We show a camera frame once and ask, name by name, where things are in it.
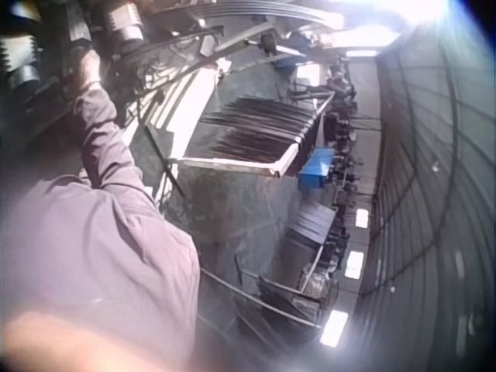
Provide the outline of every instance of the long-sleeved shirt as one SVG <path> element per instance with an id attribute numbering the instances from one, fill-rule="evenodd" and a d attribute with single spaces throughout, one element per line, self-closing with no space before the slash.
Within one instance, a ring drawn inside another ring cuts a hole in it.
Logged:
<path id="1" fill-rule="evenodd" d="M 49 313 L 181 365 L 197 311 L 193 241 L 145 192 L 107 93 L 84 93 L 74 116 L 91 186 L 60 177 L 19 204 L 2 241 L 2 321 Z"/>

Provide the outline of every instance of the blurry skin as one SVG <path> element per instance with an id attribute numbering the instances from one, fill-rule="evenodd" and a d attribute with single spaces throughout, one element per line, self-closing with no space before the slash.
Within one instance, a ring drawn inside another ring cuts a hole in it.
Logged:
<path id="1" fill-rule="evenodd" d="M 99 65 L 94 51 L 82 58 L 75 91 L 99 87 Z M 3 325 L 2 359 L 19 372 L 165 372 L 136 347 L 36 312 Z"/>

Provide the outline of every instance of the hand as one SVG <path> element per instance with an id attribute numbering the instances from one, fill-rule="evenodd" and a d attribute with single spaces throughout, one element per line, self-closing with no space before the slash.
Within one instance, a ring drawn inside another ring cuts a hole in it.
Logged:
<path id="1" fill-rule="evenodd" d="M 79 61 L 76 76 L 76 89 L 85 91 L 100 86 L 100 56 L 94 50 L 84 52 Z"/>

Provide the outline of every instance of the sleeve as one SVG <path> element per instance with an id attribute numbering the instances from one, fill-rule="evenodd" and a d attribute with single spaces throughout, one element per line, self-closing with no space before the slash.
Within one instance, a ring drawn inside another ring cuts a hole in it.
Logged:
<path id="1" fill-rule="evenodd" d="M 114 123 L 116 110 L 107 92 L 102 88 L 86 91 L 75 102 L 74 116 L 70 130 L 92 186 L 114 194 L 124 212 L 157 215 L 141 170 Z"/>

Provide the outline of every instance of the blue machine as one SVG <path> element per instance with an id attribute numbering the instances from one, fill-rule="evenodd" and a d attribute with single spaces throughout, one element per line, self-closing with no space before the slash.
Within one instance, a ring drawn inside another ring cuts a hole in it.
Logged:
<path id="1" fill-rule="evenodd" d="M 298 173 L 298 184 L 302 188 L 324 188 L 334 157 L 334 149 L 315 149 L 303 169 Z"/>

